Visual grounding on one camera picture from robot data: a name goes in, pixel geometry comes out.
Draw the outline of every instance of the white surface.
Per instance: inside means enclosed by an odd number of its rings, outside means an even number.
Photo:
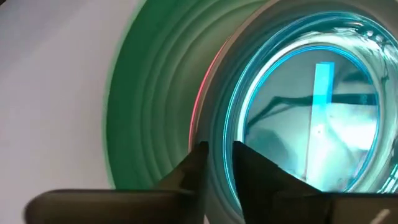
[[[109,188],[105,83],[138,0],[8,0],[0,7],[0,223],[57,188]]]

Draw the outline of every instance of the white background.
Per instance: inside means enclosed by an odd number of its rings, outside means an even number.
[[[109,188],[106,79],[139,0],[0,6],[0,223],[57,188]]]

